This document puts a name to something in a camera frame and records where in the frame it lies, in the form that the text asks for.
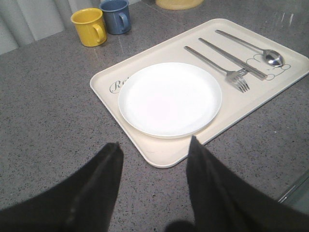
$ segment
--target table knife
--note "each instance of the table knife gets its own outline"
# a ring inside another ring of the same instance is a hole
[[[247,64],[246,62],[238,59],[237,57],[233,56],[232,54],[229,54],[228,52],[218,48],[217,46],[213,45],[212,43],[204,40],[203,38],[199,38],[200,41],[207,44],[209,47],[223,55],[224,57],[228,58],[230,61],[234,62],[238,66],[244,68],[248,72],[251,72],[252,75],[256,76],[260,80],[265,80],[267,78],[267,75],[259,70],[257,70],[255,67],[252,67],[251,65]]]

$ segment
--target cream tray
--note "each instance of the cream tray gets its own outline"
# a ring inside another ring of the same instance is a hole
[[[216,29],[236,35],[258,47],[278,51],[285,58],[285,65],[281,68],[274,68],[265,64],[258,51],[216,33]],[[239,66],[201,43],[198,40],[199,37],[264,72],[268,75],[267,79],[261,81],[248,73],[245,79],[250,90],[241,93],[225,81],[225,73],[199,60],[183,48],[190,46],[228,70],[240,69]],[[90,81],[91,88],[146,161],[158,168],[171,167],[186,158],[191,135],[165,139],[151,137],[140,132],[129,125],[122,117],[118,107],[118,96],[121,87],[131,75],[145,67],[163,62],[182,62],[200,67],[214,76],[221,87],[222,105],[219,113],[210,124],[194,133],[203,144],[309,73],[309,59],[307,57],[225,19],[213,19],[203,23],[98,72]]]

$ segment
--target cutlery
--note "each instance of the cutlery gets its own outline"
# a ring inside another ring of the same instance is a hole
[[[221,34],[221,35],[224,35],[226,37],[228,37],[229,39],[232,39],[236,42],[241,42],[245,45],[248,45],[248,46],[251,46],[251,47],[254,47],[255,49],[257,50],[260,50],[260,51],[263,51],[263,58],[264,60],[274,66],[274,67],[281,67],[284,65],[284,60],[283,60],[283,56],[280,55],[278,52],[274,51],[274,50],[270,50],[270,49],[262,49],[260,47],[257,47],[251,43],[248,43],[247,41],[244,41],[240,38],[237,38],[235,37],[234,35],[231,35],[229,33],[226,33],[224,31],[221,31],[221,30],[216,30],[217,33]]]
[[[222,68],[221,66],[217,65],[216,63],[214,63],[213,61],[211,61],[210,59],[208,59],[207,57],[203,56],[202,54],[200,54],[198,51],[185,46],[184,47],[187,51],[191,52],[193,55],[195,55],[196,57],[198,57],[199,59],[201,59],[202,61],[209,63],[213,66],[215,66],[216,68],[226,72],[226,79],[228,82],[233,83],[234,85],[237,86],[237,88],[241,91],[241,92],[246,92],[248,91],[250,88],[246,82],[246,80],[243,78],[244,75],[246,75],[248,72],[245,69],[240,69],[238,71],[229,71],[226,70],[224,68]]]
[[[260,80],[265,80],[267,78],[267,75],[256,68],[252,67],[251,65],[247,64],[246,62],[238,59],[237,57],[229,54],[228,52],[218,48],[217,46],[213,45],[212,43],[204,40],[203,38],[199,38],[200,41],[207,44],[209,47],[223,55],[224,57],[228,58],[230,61],[234,62],[235,64],[239,65],[240,67],[244,68],[248,72],[251,72],[254,76],[258,77]]]

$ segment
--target mug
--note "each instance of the mug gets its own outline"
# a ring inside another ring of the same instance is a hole
[[[95,47],[107,40],[102,15],[98,8],[85,8],[72,14],[71,22],[84,46]]]
[[[104,21],[107,32],[120,35],[131,29],[128,0],[104,0],[99,5],[104,12]]]

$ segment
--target countertop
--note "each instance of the countertop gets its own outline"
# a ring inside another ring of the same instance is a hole
[[[161,232],[193,220],[186,160],[149,165],[90,88],[94,74],[214,18],[225,18],[309,57],[307,0],[205,0],[170,11],[129,6],[132,30],[81,45],[74,28],[0,56],[0,208],[44,192],[106,143],[125,154],[110,231]],[[277,199],[309,169],[309,76],[205,146],[246,182]]]

